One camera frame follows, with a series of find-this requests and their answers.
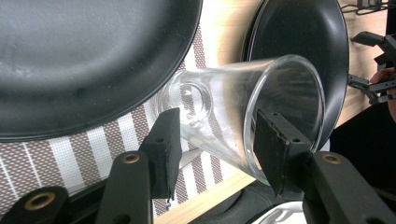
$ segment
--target table surface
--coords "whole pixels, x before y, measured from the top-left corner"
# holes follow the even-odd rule
[[[201,35],[205,47],[205,66],[237,63],[240,61],[243,41],[250,20],[260,0],[211,0],[204,1],[201,17]],[[353,0],[339,0],[340,6],[356,4]],[[381,11],[365,16],[345,14],[348,36],[369,31],[385,34],[387,12]],[[349,41],[349,73],[369,79],[377,70],[373,58],[380,55],[379,48],[371,48]],[[360,91],[347,87],[346,98],[336,126],[353,118],[369,106],[368,99]],[[216,204],[224,201],[255,179],[233,171],[233,175],[196,197],[156,217],[155,223],[188,223]]]

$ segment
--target finger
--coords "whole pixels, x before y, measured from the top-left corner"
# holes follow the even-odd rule
[[[372,78],[370,79],[371,83],[378,83],[379,81],[381,81],[384,78],[390,77],[394,72],[394,68],[385,68],[382,69],[378,72],[376,72]]]

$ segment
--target brass screw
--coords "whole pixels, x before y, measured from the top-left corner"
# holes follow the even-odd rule
[[[123,158],[122,158],[122,162],[123,163],[135,163],[135,162],[137,162],[137,161],[139,161],[140,160],[140,157],[139,157],[139,155],[135,155],[135,154],[128,154],[128,155],[125,155]]]
[[[324,154],[322,156],[322,159],[328,163],[332,163],[332,164],[336,164],[336,165],[341,163],[341,160],[338,157],[331,155],[331,154]]]
[[[49,205],[54,199],[55,193],[42,192],[30,198],[25,203],[24,208],[28,211],[35,211]]]

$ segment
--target checkered cloth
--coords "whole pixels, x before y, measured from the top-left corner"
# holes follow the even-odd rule
[[[199,28],[185,62],[179,67],[206,67]],[[138,150],[156,117],[152,99],[101,127],[46,141],[0,144],[0,216],[20,197],[45,186],[64,186],[70,194],[108,177],[112,161],[122,152]],[[182,140],[183,151],[194,146]],[[180,170],[175,206],[233,175],[227,163],[203,153]],[[154,217],[167,211],[165,200],[153,200]]]

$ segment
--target black fabric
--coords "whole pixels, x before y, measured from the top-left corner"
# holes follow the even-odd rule
[[[372,105],[336,128],[331,151],[348,158],[369,184],[396,188],[396,123],[388,104]]]
[[[258,181],[196,218],[191,224],[251,223],[274,206],[284,203],[271,187]]]

